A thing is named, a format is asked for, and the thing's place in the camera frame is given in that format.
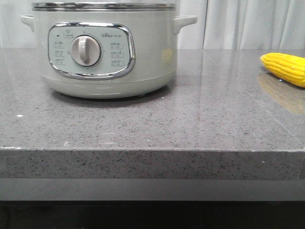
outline speckled stone surface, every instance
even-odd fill
[[[45,85],[34,49],[0,49],[0,178],[304,178],[305,90],[267,52],[179,50],[164,88],[90,100]]]

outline slow cooker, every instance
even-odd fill
[[[176,74],[177,35],[196,16],[175,4],[33,3],[21,21],[35,33],[40,73],[52,89],[122,98],[165,86]]]

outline stainless steel rim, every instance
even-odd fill
[[[169,11],[175,10],[172,3],[103,3],[103,2],[37,2],[33,11]]]

